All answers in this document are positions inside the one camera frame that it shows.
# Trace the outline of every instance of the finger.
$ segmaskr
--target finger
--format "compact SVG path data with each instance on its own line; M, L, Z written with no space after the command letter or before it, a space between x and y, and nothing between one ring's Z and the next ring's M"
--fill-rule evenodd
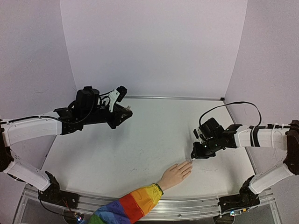
M177 167L178 165L177 164L174 164L172 167L168 168L167 170L173 170L175 167Z
M187 170L185 170L184 172L182 172L182 176L185 176L191 170L192 170L192 167L189 167Z
M181 171L181 172L184 172L184 171L187 170L189 167L192 167L192 163L188 163L188 164L184 165L184 166L180 169L180 171Z
M186 175L184 175L184 176L183 176L183 180L186 179L186 178L191 174L191 172L192 172L192 171L190 170Z
M186 164L188 164L188 163L189 163L189 161L185 161L185 162L179 164L179 165L178 165L178 169L181 169L184 165L186 165Z

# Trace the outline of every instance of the rainbow sleeve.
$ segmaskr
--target rainbow sleeve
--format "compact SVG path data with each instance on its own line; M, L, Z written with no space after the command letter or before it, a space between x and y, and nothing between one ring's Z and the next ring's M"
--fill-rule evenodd
M133 224L149 213L162 195L157 184L139 188L96 210L89 224Z

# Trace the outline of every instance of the hand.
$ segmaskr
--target hand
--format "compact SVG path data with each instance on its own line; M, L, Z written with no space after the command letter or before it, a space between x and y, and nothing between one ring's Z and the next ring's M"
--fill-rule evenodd
M192 170L192 162L185 161L182 164L173 165L166 170L162 179L157 183L162 191L165 191L186 179Z

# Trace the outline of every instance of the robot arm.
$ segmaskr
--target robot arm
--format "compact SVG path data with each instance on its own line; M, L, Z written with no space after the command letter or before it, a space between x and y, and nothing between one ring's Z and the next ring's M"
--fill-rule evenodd
M270 147L287 151L287 157L264 173L250 177L241 187L240 194L221 197L221 212L246 209L258 205L258 194L277 182L299 174L299 121L291 124L267 126L231 125L226 130L211 118L194 130L198 142L194 142L191 157L207 159L216 152L237 147Z
M91 86L85 87L77 92L76 100L67 108L38 116L0 120L0 172L36 187L43 194L42 200L61 203L62 195L68 197L71 193L61 191L52 174L25 162L10 146L46 135L70 134L82 130L88 124L108 123L115 129L133 115L130 107L124 108L116 103L121 102L126 93L127 89L123 86L102 95ZM71 197L68 203L75 207L76 201L74 203L73 199L77 195Z

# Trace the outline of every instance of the wire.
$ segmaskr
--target wire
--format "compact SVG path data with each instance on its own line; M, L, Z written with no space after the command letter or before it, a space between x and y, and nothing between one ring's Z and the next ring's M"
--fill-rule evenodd
M14 180L16 180L16 181L26 183L25 181L23 181L23 180L21 180L21 179L15 177L15 176L13 176L13 175L11 175L11 174L8 174L8 175L9 175L11 178L13 178Z
M68 210L70 211L70 213L72 213L74 215L74 212L70 209L68 203L66 200L62 199L62 201L64 202L65 206L68 208Z
M46 209L47 211L49 211L49 212L51 212L51 213L60 215L60 216L62 216L62 217L64 218L64 214L60 214L60 213L58 213L58 212L52 211L52 210L50 210L50 209L48 209L48 208L46 208L46 207L44 206L44 204L43 204L42 201L41 201L40 190L38 190L38 200L39 200L40 204L42 205L42 207L43 207L44 209Z
M100 99L100 106L102 106L103 103L102 97L99 96L99 99Z
M203 134L200 134L199 137L200 137L203 141L207 141L207 139L204 137Z
M216 109L216 108L218 108L218 107L228 106L228 105L232 105L232 104L250 104L250 105L253 105L253 106L257 109L258 114L259 114L259 118L260 118L260 119L259 119L259 122L258 122L258 124L257 124L257 126L259 126L259 125L262 123L262 115L261 115L261 112L259 111L258 107L257 107L255 104L253 104L253 103L251 103L251 102L247 102L247 101L236 101L236 102L233 102L233 103L229 103L229 104L224 104L224 105L216 106L216 107L212 108L211 110L208 110L207 112L203 113L203 114L201 115L201 117L199 118L199 126L201 126L201 119L202 119L203 116L205 116L207 113L211 112L212 110L214 110L214 109Z
M109 93L111 93L111 92L113 92L113 90L110 91L110 92L103 93L103 94L101 94L101 95L99 95L99 96L101 97L101 96L107 95L107 94L109 94Z
M47 115L41 115L41 116L30 116L30 117L24 117L24 118L18 118L18 119L14 119L14 120L10 120L10 121L7 121L6 123L13 123L13 122L16 122L16 121L20 121L20 120L27 120L27 119L32 119L32 118L49 118L49 119L54 119L54 120L57 120L57 121L60 121L62 123L65 123L65 124L69 124L69 125L74 125L74 124L78 124L80 122L82 122L83 120L85 120L93 111L93 107L94 107L94 101L95 101L95 94L92 90L90 90L90 92L93 93L93 105L89 111L89 113L83 118L81 119L80 121L76 121L76 122L66 122L64 120L60 120L58 118L55 118L55 117L52 117L52 116L47 116Z

